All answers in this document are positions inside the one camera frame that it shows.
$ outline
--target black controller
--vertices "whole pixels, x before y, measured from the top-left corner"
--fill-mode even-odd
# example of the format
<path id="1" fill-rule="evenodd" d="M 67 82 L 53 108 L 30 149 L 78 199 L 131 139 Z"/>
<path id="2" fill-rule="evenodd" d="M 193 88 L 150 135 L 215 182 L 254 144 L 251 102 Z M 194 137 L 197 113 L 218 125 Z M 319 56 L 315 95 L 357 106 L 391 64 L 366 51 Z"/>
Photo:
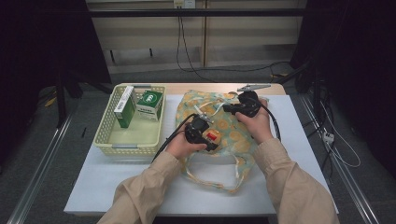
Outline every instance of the black controller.
<path id="1" fill-rule="evenodd" d="M 259 96 L 255 91 L 244 91 L 239 94 L 238 99 L 241 104 L 223 105 L 224 112 L 230 112 L 232 115 L 235 115 L 236 112 L 240 112 L 250 118 L 256 116 L 261 105 L 257 103 L 259 101 Z"/>
<path id="2" fill-rule="evenodd" d="M 210 120 L 205 115 L 195 116 L 192 122 L 187 123 L 185 132 L 186 139 L 189 143 L 200 144 L 204 143 L 207 145 L 206 151 L 215 150 L 219 145 L 210 142 L 203 138 L 203 133 L 209 128 L 207 124 Z"/>

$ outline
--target person's left hand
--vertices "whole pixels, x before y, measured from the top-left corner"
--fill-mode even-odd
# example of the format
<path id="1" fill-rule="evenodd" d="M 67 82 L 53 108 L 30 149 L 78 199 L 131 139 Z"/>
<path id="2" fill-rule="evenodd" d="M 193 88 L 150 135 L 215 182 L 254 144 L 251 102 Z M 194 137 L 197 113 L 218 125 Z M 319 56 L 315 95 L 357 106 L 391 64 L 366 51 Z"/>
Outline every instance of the person's left hand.
<path id="1" fill-rule="evenodd" d="M 192 152 L 204 150 L 206 148 L 206 144 L 191 144 L 187 141 L 184 129 L 186 125 L 183 125 L 179 133 L 175 136 L 174 139 L 169 143 L 166 151 L 172 154 L 176 159 L 182 159 L 190 156 Z"/>

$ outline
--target power strip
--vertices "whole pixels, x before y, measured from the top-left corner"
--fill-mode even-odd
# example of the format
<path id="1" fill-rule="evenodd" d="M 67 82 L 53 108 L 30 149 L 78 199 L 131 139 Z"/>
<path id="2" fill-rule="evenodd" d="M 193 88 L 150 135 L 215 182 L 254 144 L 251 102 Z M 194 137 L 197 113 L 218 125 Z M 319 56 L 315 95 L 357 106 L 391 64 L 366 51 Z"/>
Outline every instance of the power strip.
<path id="1" fill-rule="evenodd" d="M 174 0 L 174 8 L 195 8 L 195 0 Z"/>
<path id="2" fill-rule="evenodd" d="M 328 133 L 328 132 L 324 132 L 322 139 L 325 143 L 331 144 L 334 141 L 334 134 L 332 133 Z"/>

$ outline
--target black cable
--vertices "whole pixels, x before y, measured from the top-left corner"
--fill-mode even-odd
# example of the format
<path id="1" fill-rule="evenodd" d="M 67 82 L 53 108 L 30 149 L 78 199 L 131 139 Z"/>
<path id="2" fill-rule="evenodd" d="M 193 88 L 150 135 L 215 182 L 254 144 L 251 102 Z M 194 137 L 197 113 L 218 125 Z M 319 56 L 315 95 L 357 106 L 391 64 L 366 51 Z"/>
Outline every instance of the black cable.
<path id="1" fill-rule="evenodd" d="M 184 48 L 187 54 L 187 58 L 189 59 L 189 63 L 190 63 L 190 67 L 192 70 L 188 70 L 185 68 L 182 68 L 180 66 L 180 63 L 178 61 L 178 51 L 180 48 L 180 30 L 181 30 L 181 35 L 183 36 L 183 42 L 184 42 Z M 200 68 L 200 69 L 196 69 L 192 66 L 191 64 L 191 60 L 190 60 L 190 55 L 187 51 L 187 44 L 186 44 L 186 38 L 184 36 L 184 24 L 183 24 L 183 19 L 181 17 L 179 17 L 179 21 L 178 21 L 178 41 L 177 41 L 177 66 L 180 68 L 180 70 L 184 71 L 184 72 L 193 72 L 197 74 L 197 71 L 226 71 L 226 72 L 254 72 L 254 71 L 260 71 L 266 68 L 270 68 L 272 70 L 272 66 L 280 64 L 280 63 L 289 63 L 289 62 L 276 62 L 276 63 L 271 63 L 270 65 L 266 65 L 264 67 L 260 67 L 260 68 L 253 68 L 253 69 L 225 69 L 225 68 Z M 205 77 L 201 77 L 199 74 L 197 74 L 198 77 L 206 79 L 208 81 L 212 81 L 215 82 L 213 80 L 210 80 L 208 78 Z"/>
<path id="2" fill-rule="evenodd" d="M 323 120 L 323 121 L 319 124 L 319 126 L 318 126 L 312 133 L 308 134 L 308 135 L 306 136 L 306 138 L 309 138 L 309 137 L 312 136 L 312 134 L 317 133 L 318 131 L 320 131 L 321 128 L 322 128 L 322 126 L 324 125 L 325 122 L 326 122 L 326 119 Z"/>
<path id="3" fill-rule="evenodd" d="M 323 110 L 326 110 L 326 108 L 328 108 L 328 109 L 330 110 L 330 112 L 331 112 L 330 117 L 327 118 L 327 116 L 326 116 L 326 117 L 325 117 L 325 120 L 326 120 L 326 119 L 329 119 L 329 122 L 333 124 L 333 123 L 334 123 L 334 116 L 333 116 L 332 107 L 331 107 L 331 96 L 330 96 L 330 92 L 329 92 L 329 90 L 327 90 L 327 89 L 324 89 L 324 90 L 325 90 L 324 99 L 321 100 L 321 102 L 322 102 L 322 104 L 323 104 Z M 333 125 L 332 125 L 332 128 L 331 128 L 331 133 L 334 133 L 334 127 L 333 127 Z M 329 174 L 329 178 L 332 178 L 333 168 L 332 168 L 332 159 L 330 158 L 330 156 L 331 156 L 331 154 L 332 154 L 332 148 L 333 148 L 333 146 L 334 146 L 335 140 L 330 144 L 329 150 L 327 150 L 326 145 L 325 145 L 325 143 L 323 142 L 323 139 L 321 139 L 321 140 L 322 140 L 321 142 L 322 142 L 324 148 L 326 149 L 326 157 L 325 157 L 325 159 L 323 160 L 320 169 L 321 169 L 321 171 L 323 172 L 323 171 L 324 171 L 324 167 L 325 167 L 327 161 L 329 161 L 329 162 L 330 162 L 330 174 Z"/>
<path id="4" fill-rule="evenodd" d="M 308 126 L 309 124 L 313 123 L 314 121 L 315 120 L 313 119 L 311 121 L 308 121 L 307 123 L 302 124 L 301 126 L 303 126 L 303 128 L 305 128 L 306 126 Z"/>
<path id="5" fill-rule="evenodd" d="M 272 66 L 270 66 L 270 71 L 271 71 L 271 81 L 270 83 L 272 83 L 275 79 L 275 75 L 274 75 L 274 70 L 272 69 Z"/>
<path id="6" fill-rule="evenodd" d="M 178 131 L 181 126 L 183 126 L 184 123 L 187 122 L 187 120 L 189 120 L 189 118 L 193 117 L 193 116 L 197 116 L 196 114 L 190 114 L 188 115 L 183 121 L 181 121 L 181 123 L 177 126 L 177 128 L 171 133 L 171 135 L 166 138 L 165 142 L 163 143 L 163 145 L 160 147 L 160 149 L 158 149 L 157 153 L 155 154 L 154 158 L 152 159 L 151 163 L 154 162 L 154 160 L 160 155 L 160 153 L 168 146 L 168 144 L 179 134 L 184 132 L 183 131 Z"/>
<path id="7" fill-rule="evenodd" d="M 215 80 L 212 80 L 212 79 L 210 79 L 210 78 L 206 78 L 206 77 L 200 76 L 200 75 L 197 73 L 197 71 L 194 69 L 194 67 L 192 66 L 192 63 L 191 63 L 191 60 L 190 60 L 190 55 L 189 55 L 189 52 L 187 51 L 186 38 L 185 38 L 185 36 L 184 36 L 183 19 L 182 19 L 181 17 L 178 18 L 178 41 L 177 41 L 177 65 L 178 65 L 178 67 L 179 67 L 181 70 L 183 70 L 183 69 L 181 68 L 179 62 L 178 62 L 178 49 L 179 49 L 179 46 L 180 46 L 180 24 L 181 24 L 181 33 L 182 33 L 182 35 L 183 35 L 183 41 L 184 41 L 184 49 L 185 49 L 185 51 L 186 51 L 187 59 L 189 60 L 189 64 L 190 64 L 190 67 L 191 67 L 192 71 L 193 71 L 198 77 L 200 77 L 201 79 L 204 79 L 204 80 L 209 81 L 209 82 L 215 82 L 215 83 L 217 83 L 217 81 L 215 81 Z"/>

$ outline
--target white cable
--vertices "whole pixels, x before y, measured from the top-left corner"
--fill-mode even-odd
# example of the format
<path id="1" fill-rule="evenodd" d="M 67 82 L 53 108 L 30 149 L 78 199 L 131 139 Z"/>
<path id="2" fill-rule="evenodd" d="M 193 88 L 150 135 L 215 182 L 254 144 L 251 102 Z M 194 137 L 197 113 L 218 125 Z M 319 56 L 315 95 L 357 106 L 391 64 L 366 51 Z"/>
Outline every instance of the white cable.
<path id="1" fill-rule="evenodd" d="M 202 110 L 197 105 L 195 105 L 194 108 L 198 112 L 198 114 L 200 114 L 200 115 L 204 114 L 204 112 L 202 112 Z"/>
<path id="2" fill-rule="evenodd" d="M 343 138 L 343 136 L 341 136 L 341 134 L 340 134 L 339 132 L 337 132 L 337 130 L 335 129 L 334 125 L 332 124 L 332 120 L 330 119 L 330 116 L 329 116 L 329 114 L 327 113 L 327 110 L 326 110 L 326 108 L 324 107 L 323 103 L 320 102 L 320 104 L 321 104 L 321 106 L 323 107 L 324 112 L 326 113 L 326 116 L 327 116 L 328 121 L 330 122 L 330 124 L 331 124 L 332 127 L 334 128 L 334 131 L 335 131 L 335 132 L 337 133 L 337 135 L 340 136 L 340 138 L 349 146 L 349 148 L 350 148 L 350 149 L 352 150 L 352 152 L 355 154 L 356 158 L 358 158 L 358 161 L 359 161 L 359 162 L 358 162 L 357 165 L 349 164 L 348 162 L 344 161 L 344 160 L 340 157 L 340 155 L 338 155 L 338 153 L 336 153 L 336 152 L 334 152 L 334 151 L 332 150 L 332 148 L 330 147 L 329 143 L 326 143 L 327 146 L 329 147 L 330 151 L 331 151 L 331 152 L 334 154 L 334 156 L 335 156 L 336 158 L 338 158 L 338 160 L 340 160 L 343 164 L 345 164 L 345 165 L 347 165 L 347 166 L 350 166 L 350 167 L 359 167 L 359 166 L 361 165 L 361 158 L 359 157 L 358 153 L 356 153 L 355 149 L 353 149 L 353 147 Z"/>
<path id="3" fill-rule="evenodd" d="M 202 110 L 201 110 L 201 108 L 202 107 L 204 107 L 204 106 L 206 106 L 206 105 L 210 105 L 210 104 L 218 104 L 218 103 L 216 103 L 216 101 L 210 101 L 210 102 L 207 102 L 207 103 L 205 103 L 205 104 L 203 104 L 203 105 L 200 105 L 199 107 L 198 106 L 194 106 L 195 107 L 195 109 L 199 112 L 199 114 L 203 114 L 203 112 L 202 112 Z M 213 116 L 215 116 L 221 109 L 222 109 L 222 106 L 224 105 L 225 103 L 219 103 L 219 106 L 218 106 L 218 108 L 216 109 L 216 111 L 215 111 L 215 113 L 213 113 L 212 115 L 209 115 L 210 117 L 213 117 Z"/>

